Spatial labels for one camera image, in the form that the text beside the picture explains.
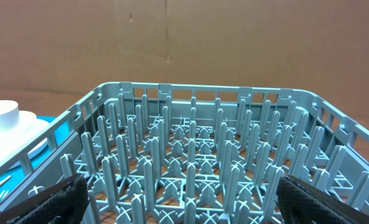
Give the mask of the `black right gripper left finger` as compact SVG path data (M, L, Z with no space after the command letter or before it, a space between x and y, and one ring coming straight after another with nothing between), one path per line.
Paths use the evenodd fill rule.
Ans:
M87 181L75 174L1 212L0 223L80 223L87 206Z

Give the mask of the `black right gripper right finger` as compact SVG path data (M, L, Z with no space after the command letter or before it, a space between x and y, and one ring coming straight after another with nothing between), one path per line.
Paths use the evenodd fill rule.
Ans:
M369 215L292 175L280 178L276 195L286 224L369 224Z

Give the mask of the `pale green cup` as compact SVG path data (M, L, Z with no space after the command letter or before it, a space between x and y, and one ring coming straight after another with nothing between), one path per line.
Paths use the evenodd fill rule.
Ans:
M16 101L0 100L0 131L11 129L19 122L19 107Z

